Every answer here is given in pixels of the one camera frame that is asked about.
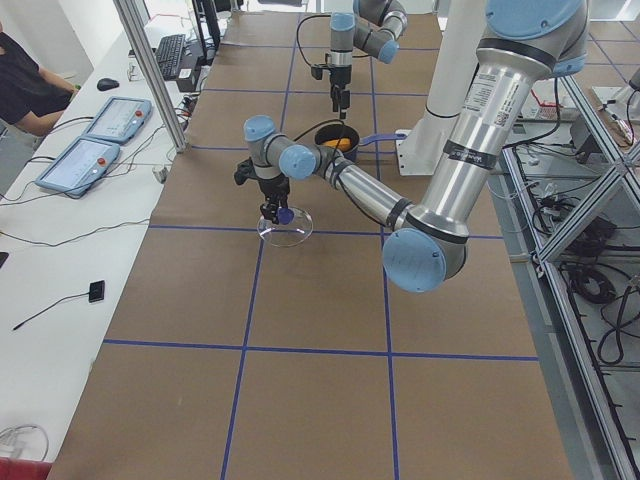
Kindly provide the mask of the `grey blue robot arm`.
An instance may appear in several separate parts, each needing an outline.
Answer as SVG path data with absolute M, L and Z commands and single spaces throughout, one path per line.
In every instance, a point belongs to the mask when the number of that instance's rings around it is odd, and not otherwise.
M 297 143 L 269 116 L 257 115 L 245 122 L 249 157 L 234 179 L 258 183 L 264 220 L 289 223 L 290 181 L 319 176 L 390 229 L 383 265 L 395 285 L 425 292 L 456 275 L 466 260 L 468 217 L 533 85 L 580 71 L 586 56 L 585 1 L 490 1 L 484 14 L 477 73 L 420 202 L 400 196 L 340 150 Z
M 353 50 L 384 64 L 399 51 L 399 39 L 408 26 L 400 1 L 354 1 L 353 12 L 334 12 L 330 18 L 329 70 L 332 110 L 344 120 L 350 107 L 348 89 L 352 77 Z

